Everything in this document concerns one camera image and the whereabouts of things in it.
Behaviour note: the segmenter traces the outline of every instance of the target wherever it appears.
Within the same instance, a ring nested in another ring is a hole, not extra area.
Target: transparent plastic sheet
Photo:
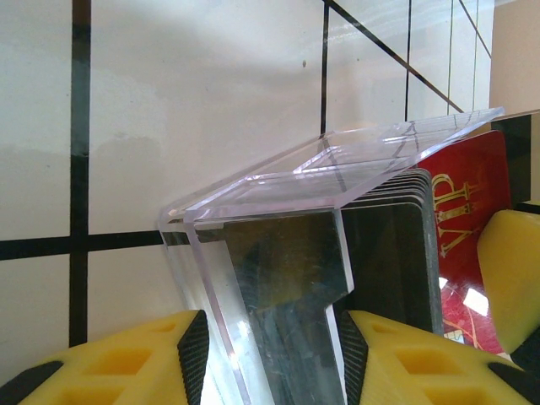
[[[166,244],[187,305],[208,313],[222,403],[345,402],[328,313],[353,287],[340,208],[502,112],[327,134],[165,210],[162,233],[189,241]]]

